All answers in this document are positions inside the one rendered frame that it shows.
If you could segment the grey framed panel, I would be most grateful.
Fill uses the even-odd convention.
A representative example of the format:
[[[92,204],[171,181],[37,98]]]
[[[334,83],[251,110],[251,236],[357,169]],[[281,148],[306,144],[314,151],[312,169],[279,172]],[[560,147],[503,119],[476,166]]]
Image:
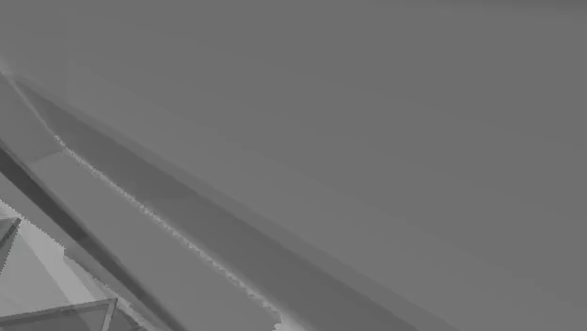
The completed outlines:
[[[148,331],[63,248],[19,218],[0,218],[0,331]]]

